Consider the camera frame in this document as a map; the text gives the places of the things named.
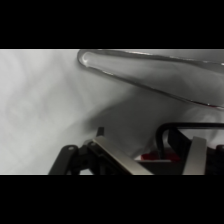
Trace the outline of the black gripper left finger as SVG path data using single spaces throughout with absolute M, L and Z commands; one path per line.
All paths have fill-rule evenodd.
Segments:
M 49 175 L 79 175 L 89 170 L 93 175 L 152 175 L 139 162 L 130 158 L 105 137 L 99 127 L 93 139 L 81 147 L 64 146 L 57 155 Z

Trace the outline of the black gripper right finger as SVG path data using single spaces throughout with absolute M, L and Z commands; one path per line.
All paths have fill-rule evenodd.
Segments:
M 224 145 L 208 150 L 207 141 L 194 137 L 183 175 L 224 175 Z

